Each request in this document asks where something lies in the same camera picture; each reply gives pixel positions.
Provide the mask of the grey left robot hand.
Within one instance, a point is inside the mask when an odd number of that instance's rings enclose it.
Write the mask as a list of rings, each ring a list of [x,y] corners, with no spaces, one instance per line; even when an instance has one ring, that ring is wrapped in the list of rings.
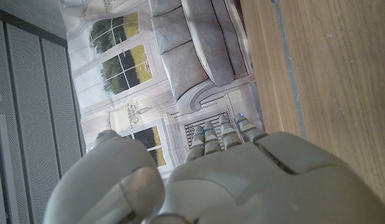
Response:
[[[142,142],[101,132],[61,178],[45,223],[385,223],[385,204],[341,159],[242,114],[198,126],[163,180]]]

